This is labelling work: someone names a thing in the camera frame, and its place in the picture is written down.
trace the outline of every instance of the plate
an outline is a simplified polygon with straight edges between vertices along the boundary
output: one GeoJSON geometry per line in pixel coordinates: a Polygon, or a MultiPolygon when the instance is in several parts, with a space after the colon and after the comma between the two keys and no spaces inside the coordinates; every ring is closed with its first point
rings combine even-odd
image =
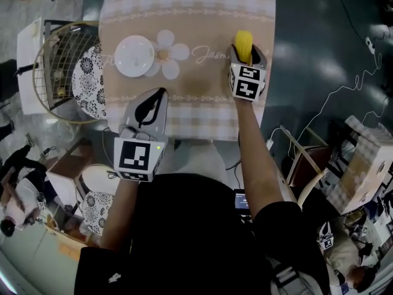
{"type": "Polygon", "coordinates": [[[154,62],[154,47],[145,37],[128,36],[116,47],[115,65],[120,73],[128,77],[142,76],[154,62]]]}
{"type": "Polygon", "coordinates": [[[72,73],[72,94],[86,114],[95,119],[106,119],[101,45],[86,51],[72,73]]]}

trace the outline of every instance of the black sleeve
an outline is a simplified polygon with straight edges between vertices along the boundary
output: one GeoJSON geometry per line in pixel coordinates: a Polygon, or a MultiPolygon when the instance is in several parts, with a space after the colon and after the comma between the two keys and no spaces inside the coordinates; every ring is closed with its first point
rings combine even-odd
{"type": "Polygon", "coordinates": [[[112,282],[110,279],[116,274],[123,275],[126,263],[124,254],[101,248],[82,248],[74,294],[121,294],[125,277],[112,279],[112,282]]]}
{"type": "Polygon", "coordinates": [[[260,210],[254,219],[257,245],[269,257],[312,276],[323,294],[330,293],[325,259],[316,233],[293,202],[276,202],[260,210]]]}

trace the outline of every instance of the black hair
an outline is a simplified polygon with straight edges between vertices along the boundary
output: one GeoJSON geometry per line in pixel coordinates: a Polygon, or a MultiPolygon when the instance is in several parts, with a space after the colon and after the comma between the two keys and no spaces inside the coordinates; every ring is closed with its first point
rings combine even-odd
{"type": "Polygon", "coordinates": [[[370,287],[370,285],[374,282],[376,275],[376,267],[365,268],[364,276],[362,281],[356,288],[358,293],[364,292],[366,289],[370,287]]]}
{"type": "Polygon", "coordinates": [[[15,224],[9,219],[0,222],[0,229],[6,237],[11,237],[15,230],[15,224]]]}

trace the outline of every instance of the checkered cloth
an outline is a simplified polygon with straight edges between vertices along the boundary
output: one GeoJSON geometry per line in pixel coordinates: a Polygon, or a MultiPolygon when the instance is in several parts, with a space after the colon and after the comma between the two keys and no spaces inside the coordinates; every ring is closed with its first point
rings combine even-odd
{"type": "MultiPolygon", "coordinates": [[[[99,30],[110,30],[114,23],[132,21],[136,18],[167,16],[176,14],[203,14],[220,17],[244,18],[273,24],[271,51],[264,53],[268,58],[266,86],[259,102],[254,103],[254,112],[259,123],[262,121],[267,97],[270,76],[271,57],[273,52],[274,22],[276,0],[104,0],[101,10],[99,30]]],[[[104,68],[104,88],[108,125],[112,131],[118,132],[123,113],[129,101],[136,96],[109,95],[104,68]]],[[[206,140],[238,139],[238,119],[232,97],[225,96],[193,96],[170,95],[166,119],[165,135],[177,138],[198,138],[206,140]]]]}
{"type": "MultiPolygon", "coordinates": [[[[368,170],[374,164],[381,147],[393,147],[393,136],[382,124],[378,124],[376,128],[368,128],[354,116],[350,116],[346,119],[345,123],[360,136],[357,140],[354,157],[344,172],[343,177],[341,177],[336,185],[329,186],[325,191],[325,193],[328,194],[327,200],[339,213],[344,211],[347,212],[347,206],[351,203],[354,194],[361,185],[366,182],[372,183],[370,178],[373,178],[373,174],[370,176],[368,170]]],[[[361,202],[359,206],[370,201],[373,197],[373,193],[375,193],[378,188],[369,190],[370,192],[367,198],[365,197],[365,201],[361,202]]]]}

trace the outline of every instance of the chair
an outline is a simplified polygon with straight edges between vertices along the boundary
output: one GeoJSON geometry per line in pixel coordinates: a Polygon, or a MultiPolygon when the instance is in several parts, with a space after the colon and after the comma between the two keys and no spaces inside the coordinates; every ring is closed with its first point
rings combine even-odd
{"type": "Polygon", "coordinates": [[[295,196],[290,187],[303,188],[298,200],[295,199],[300,208],[302,208],[307,196],[321,178],[325,176],[324,170],[329,165],[333,148],[309,128],[307,128],[307,131],[320,141],[322,146],[303,147],[282,125],[280,129],[299,150],[286,178],[286,184],[292,194],[292,198],[295,198],[295,196]]]}

